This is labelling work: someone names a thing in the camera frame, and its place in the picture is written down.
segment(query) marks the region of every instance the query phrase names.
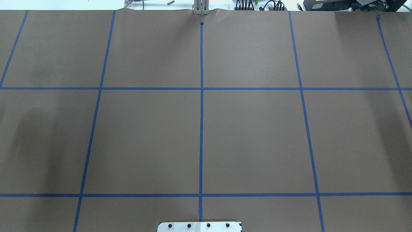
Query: black cable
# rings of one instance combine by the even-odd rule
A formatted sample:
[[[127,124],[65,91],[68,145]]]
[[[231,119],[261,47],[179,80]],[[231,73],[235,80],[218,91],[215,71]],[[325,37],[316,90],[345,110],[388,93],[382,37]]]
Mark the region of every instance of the black cable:
[[[252,9],[255,10],[255,7],[253,6],[252,0],[249,0],[248,10],[250,9],[250,5],[252,5]]]
[[[273,10],[285,10],[285,4],[279,0]]]
[[[296,7],[300,10],[300,11],[303,11],[303,8],[300,6],[300,4],[298,3],[298,4],[296,4]]]
[[[144,0],[133,0],[134,2],[142,2],[143,3],[143,9],[142,10],[144,10],[145,9],[145,1]]]
[[[260,9],[260,10],[265,10],[265,7],[267,6],[267,4],[268,4],[269,2],[273,2],[273,7],[275,7],[276,2],[273,1],[273,0],[269,0],[269,1],[266,2],[265,6],[264,6],[262,9],[261,9],[261,8],[259,8],[259,9]]]
[[[406,9],[408,9],[410,12],[412,12],[412,9],[409,8],[407,5],[402,5],[403,7],[405,7]]]

